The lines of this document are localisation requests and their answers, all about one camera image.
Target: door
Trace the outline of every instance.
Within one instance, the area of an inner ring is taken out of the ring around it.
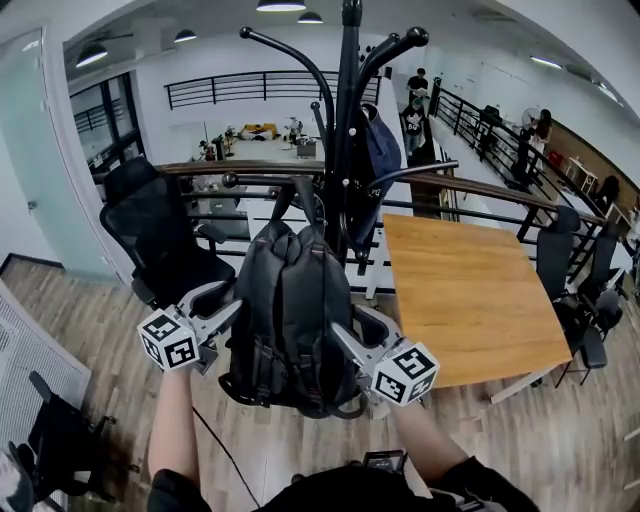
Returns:
[[[0,44],[0,136],[29,208],[64,268],[117,279],[76,196],[47,106],[42,30]]]

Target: ceiling light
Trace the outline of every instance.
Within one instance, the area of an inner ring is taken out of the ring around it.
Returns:
[[[560,64],[556,64],[551,60],[541,59],[539,57],[534,57],[533,55],[531,56],[531,60],[533,62],[537,62],[538,64],[542,64],[543,66],[549,66],[550,68],[554,69],[562,69],[562,66]]]
[[[102,59],[108,55],[107,49],[102,46],[100,43],[91,43],[89,46],[86,46],[78,57],[78,63],[76,64],[77,68],[81,68],[82,66],[86,66],[87,64],[91,64],[97,60]]]
[[[182,43],[184,41],[191,41],[192,39],[195,39],[196,37],[198,37],[196,35],[196,33],[193,30],[189,30],[188,28],[185,30],[181,30],[180,32],[178,32],[178,35],[176,35],[176,38],[173,40],[174,43]]]
[[[622,105],[622,103],[618,100],[618,98],[616,97],[615,94],[613,94],[606,85],[604,85],[602,82],[596,82],[596,85],[598,86],[598,89],[600,89],[600,91],[607,97],[611,98],[613,101],[615,101],[618,105]]]
[[[300,16],[298,23],[323,23],[323,21],[317,12],[309,11]]]
[[[304,11],[305,9],[304,0],[260,0],[257,7],[258,11],[266,12]]]

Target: coat rack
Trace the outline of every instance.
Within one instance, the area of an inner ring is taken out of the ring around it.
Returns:
[[[336,253],[342,264],[345,264],[347,248],[351,247],[356,258],[366,261],[369,247],[355,243],[349,235],[348,222],[345,215],[347,187],[351,175],[351,159],[356,135],[355,122],[362,95],[369,81],[384,65],[411,48],[425,46],[429,35],[420,27],[410,28],[404,37],[390,34],[379,44],[359,68],[358,45],[360,40],[360,23],[362,21],[362,0],[343,0],[342,3],[342,49],[340,53],[340,72],[338,77],[337,101],[334,106],[331,90],[318,67],[302,52],[277,41],[271,37],[255,32],[250,27],[240,30],[240,37],[252,39],[285,53],[300,62],[311,73],[318,83],[320,94],[324,100],[326,123],[322,119],[320,104],[311,104],[320,138],[325,148],[325,173],[322,183],[322,194],[325,204],[325,239]],[[443,162],[426,166],[400,169],[384,178],[376,180],[379,185],[383,181],[396,180],[418,172],[434,172],[458,166],[458,162]],[[238,176],[227,173],[223,177],[226,187],[236,185],[285,185],[290,180],[283,177],[270,176]]]

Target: white desk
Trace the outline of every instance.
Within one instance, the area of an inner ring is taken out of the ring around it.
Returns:
[[[607,282],[607,290],[615,286],[616,282],[618,281],[618,279],[620,279],[620,276],[622,274],[624,274],[625,272],[630,272],[633,268],[633,259],[631,258],[631,256],[629,256],[629,253],[624,248],[624,245],[622,245],[620,242],[616,244],[616,250],[613,251],[613,258],[611,258],[610,268],[617,268],[618,270],[615,275],[611,279],[609,279],[609,282]]]
[[[578,172],[582,172],[584,174],[584,180],[582,183],[576,181],[576,176]],[[569,158],[569,166],[567,167],[567,177],[572,179],[576,185],[580,187],[585,194],[591,192],[593,186],[598,183],[598,178],[595,174],[590,172],[579,160],[575,158]]]

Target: black cable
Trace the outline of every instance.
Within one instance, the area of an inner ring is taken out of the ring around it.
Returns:
[[[238,467],[238,465],[236,464],[236,461],[233,459],[233,456],[229,453],[229,450],[227,450],[227,447],[222,443],[222,441],[220,440],[220,438],[216,435],[216,433],[211,429],[211,427],[209,426],[209,424],[204,420],[204,418],[200,415],[200,413],[198,412],[198,409],[196,409],[195,407],[192,407],[193,409],[193,414],[195,414],[198,419],[202,422],[202,424],[205,426],[205,428],[209,431],[209,433],[213,436],[213,438],[218,441],[218,444],[220,445],[220,447],[223,449],[224,453],[227,454],[227,457],[229,457],[229,460],[231,461],[231,464],[233,464],[233,467],[236,468],[236,471],[238,472],[238,476],[240,477],[240,480],[242,480],[242,483],[244,484],[244,486],[247,489],[247,492],[249,493],[249,496],[251,496],[251,499],[253,500],[253,502],[256,504],[256,507],[260,508],[260,503],[258,503],[258,500],[256,499],[256,497],[253,495],[253,493],[251,492],[251,489],[249,489],[249,484],[247,483],[247,481],[244,479],[244,477],[242,476],[242,473],[240,472],[240,468]]]

